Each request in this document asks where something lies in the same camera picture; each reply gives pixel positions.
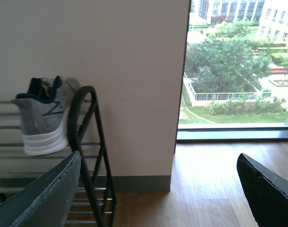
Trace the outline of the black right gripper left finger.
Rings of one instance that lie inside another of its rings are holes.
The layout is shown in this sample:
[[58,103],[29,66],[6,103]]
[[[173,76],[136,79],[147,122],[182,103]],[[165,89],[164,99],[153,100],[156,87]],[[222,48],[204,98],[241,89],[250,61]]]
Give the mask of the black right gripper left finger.
[[0,205],[0,227],[62,227],[79,183],[79,151]]

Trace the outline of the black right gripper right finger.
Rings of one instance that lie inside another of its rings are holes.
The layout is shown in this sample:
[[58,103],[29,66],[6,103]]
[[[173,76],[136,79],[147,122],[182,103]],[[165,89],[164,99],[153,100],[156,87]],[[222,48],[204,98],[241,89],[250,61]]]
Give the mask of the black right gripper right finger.
[[236,168],[258,226],[288,227],[288,181],[244,153]]

